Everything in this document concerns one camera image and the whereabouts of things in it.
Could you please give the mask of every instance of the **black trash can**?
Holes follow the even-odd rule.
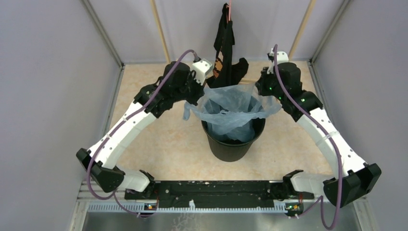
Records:
[[[241,159],[249,150],[252,143],[258,139],[265,127],[265,119],[253,119],[252,127],[254,128],[254,138],[248,142],[237,140],[217,141],[208,134],[207,122],[201,121],[205,133],[207,134],[208,143],[213,154],[220,160],[226,162],[234,162]]]

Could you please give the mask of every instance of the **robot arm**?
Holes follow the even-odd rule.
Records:
[[[163,76],[175,65],[176,62],[167,65]],[[197,104],[197,100],[204,94],[206,76],[212,69],[213,65],[205,59],[196,60],[191,70],[188,65],[179,63],[155,96],[153,93],[157,91],[163,77],[140,90],[122,118],[101,140],[89,149],[77,152],[77,158],[85,169],[92,162],[90,175],[104,192],[109,193],[117,188],[143,192],[151,182],[154,183],[154,178],[142,170],[120,170],[116,166],[120,155],[145,127],[159,118],[165,110],[171,109],[173,103],[186,100]],[[143,110],[143,105],[152,97],[154,99]]]
[[[273,62],[274,57],[271,54],[272,52],[268,54],[268,57]],[[308,174],[297,170],[285,176],[284,180],[290,179],[293,190],[297,192],[325,195],[335,205],[339,165],[334,147],[329,141],[329,137],[332,137],[338,146],[342,161],[343,190],[341,207],[369,193],[381,174],[380,168],[377,164],[368,165],[350,148],[340,132],[329,120],[323,104],[316,95],[302,89],[300,69],[295,64],[289,63],[285,52],[277,52],[277,64],[279,74],[289,94],[328,131],[329,135],[325,135],[312,120],[300,112],[286,97],[278,82],[275,70],[272,68],[273,63],[269,67],[264,67],[261,71],[261,77],[256,83],[259,94],[263,96],[273,95],[280,101],[284,111],[290,114],[294,121],[303,127],[313,139],[329,162],[333,172],[333,175],[321,175]]]

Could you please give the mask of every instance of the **gray floor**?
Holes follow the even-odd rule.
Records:
[[[353,204],[342,208],[334,230],[361,230]],[[330,225],[334,206],[325,204],[325,219]],[[323,231],[320,206],[305,217],[287,219],[285,215],[262,213],[164,213],[136,218],[127,213],[88,212],[83,231]]]

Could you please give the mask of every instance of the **blue plastic bag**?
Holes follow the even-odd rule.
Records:
[[[204,96],[194,106],[184,104],[183,119],[190,110],[207,122],[208,134],[218,141],[248,142],[255,136],[252,119],[267,118],[281,109],[273,96],[260,96],[255,84],[240,84],[223,88],[204,88]]]

